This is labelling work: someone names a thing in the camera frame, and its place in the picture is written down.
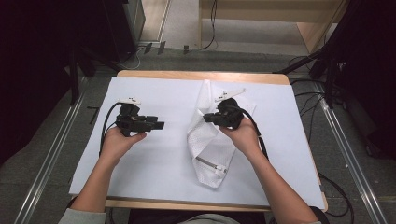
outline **white fabric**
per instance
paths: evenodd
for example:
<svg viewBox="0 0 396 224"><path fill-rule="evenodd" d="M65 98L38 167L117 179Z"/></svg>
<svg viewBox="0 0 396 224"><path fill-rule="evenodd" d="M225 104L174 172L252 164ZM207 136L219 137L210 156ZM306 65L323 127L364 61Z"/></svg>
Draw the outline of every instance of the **white fabric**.
<svg viewBox="0 0 396 224"><path fill-rule="evenodd" d="M198 180L212 188L218 188L225 178L235 152L231 139L223 134L218 126L206 123L203 118L206 113L217 112L218 103L215 103L215 98L222 95L224 91L234 90L223 90L211 85L209 80L203 82L195 113L187 131L187 142ZM241 108L252 115L256 105L242 95L233 98Z"/></svg>

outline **sleeve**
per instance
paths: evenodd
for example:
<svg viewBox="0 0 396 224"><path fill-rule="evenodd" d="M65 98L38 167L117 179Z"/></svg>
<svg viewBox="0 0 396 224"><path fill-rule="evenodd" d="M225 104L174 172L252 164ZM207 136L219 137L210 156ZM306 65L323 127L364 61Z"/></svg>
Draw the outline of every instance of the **sleeve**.
<svg viewBox="0 0 396 224"><path fill-rule="evenodd" d="M82 212L67 208L59 224L84 223L84 224L104 224L106 213Z"/></svg>

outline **gray floor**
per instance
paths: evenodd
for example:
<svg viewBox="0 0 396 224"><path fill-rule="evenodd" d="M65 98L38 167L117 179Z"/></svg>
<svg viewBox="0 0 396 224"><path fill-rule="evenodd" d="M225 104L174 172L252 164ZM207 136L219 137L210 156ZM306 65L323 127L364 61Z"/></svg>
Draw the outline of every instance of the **gray floor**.
<svg viewBox="0 0 396 224"><path fill-rule="evenodd" d="M301 38L292 38L292 43L296 46L303 46ZM267 36L267 43L276 42L273 36ZM189 44L184 41L175 40L178 45ZM296 55L300 55L297 50L290 47L285 48L278 45L275 48L266 48L268 51L258 53L244 53L237 49L221 49L221 41L217 44L216 50L192 51L184 55L181 50L166 49L163 54L158 55L153 49L150 53L139 52L140 70L186 70L186 71L242 71L251 73L272 72L286 67L290 60ZM124 63L125 66L135 67L138 60L133 58ZM302 67L290 75L292 77L305 76L307 68ZM106 67L98 65L98 72L89 82L84 100L76 120L67 136L61 154L50 174L49 181L35 207L35 211L29 223L57 223L62 216L65 206L70 200L68 190L70 179L75 172L79 158L85 145L90 138L93 124L90 124L94 111L87 106L100 106L106 94L106 88L111 76L116 74ZM311 83L299 82L293 85L295 93L312 91ZM304 106L309 95L296 98L299 108ZM308 102L310 106L316 103L317 98L312 98ZM23 205L23 200L27 190L35 180L42 162L47 156L53 139L62 124L62 121L69 109L70 92L59 102L49 117L41 125L31 143L19 153L9 159L0 169L0 223L13 223ZM353 148L355 156L358 158L361 167L367 176L376 196L380 201L389 223L396 223L394 213L396 180L396 162L393 160L378 160L368 157L365 153L365 145L362 137L353 125L351 117L340 105L335 105L334 112L345 131L347 139ZM318 171L335 181L349 197L355 211L355 223L373 223L364 205L356 184L351 177L346 161L334 138L332 129L327 121L323 110L318 107L313 117L312 137L310 146L314 161ZM302 121L307 134L309 133L311 112L302 117ZM329 212L340 214L346 209L346 202L341 195L322 180L325 194L329 203ZM115 209L116 223L125 223L128 217L127 209ZM349 214L345 217L330 217L331 223L350 223Z"/></svg>

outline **forearm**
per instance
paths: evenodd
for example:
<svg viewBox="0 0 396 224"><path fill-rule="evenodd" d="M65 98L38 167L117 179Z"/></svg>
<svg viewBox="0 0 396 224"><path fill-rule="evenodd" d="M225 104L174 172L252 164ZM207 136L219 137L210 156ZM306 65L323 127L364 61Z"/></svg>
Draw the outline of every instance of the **forearm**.
<svg viewBox="0 0 396 224"><path fill-rule="evenodd" d="M70 208L85 212L103 213L114 167L114 164L99 159L84 188Z"/></svg>
<svg viewBox="0 0 396 224"><path fill-rule="evenodd" d="M267 196L278 223L318 221L304 200L279 175L259 150L247 155Z"/></svg>

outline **person's right hand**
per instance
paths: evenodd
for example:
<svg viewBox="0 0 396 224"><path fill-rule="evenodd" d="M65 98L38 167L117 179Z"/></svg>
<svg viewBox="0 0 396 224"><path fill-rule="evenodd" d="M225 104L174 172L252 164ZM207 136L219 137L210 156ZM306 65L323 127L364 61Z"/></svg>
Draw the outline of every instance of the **person's right hand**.
<svg viewBox="0 0 396 224"><path fill-rule="evenodd" d="M243 118L236 130L220 127L220 130L233 140L233 144L246 156L256 151L261 152L256 130L250 119Z"/></svg>

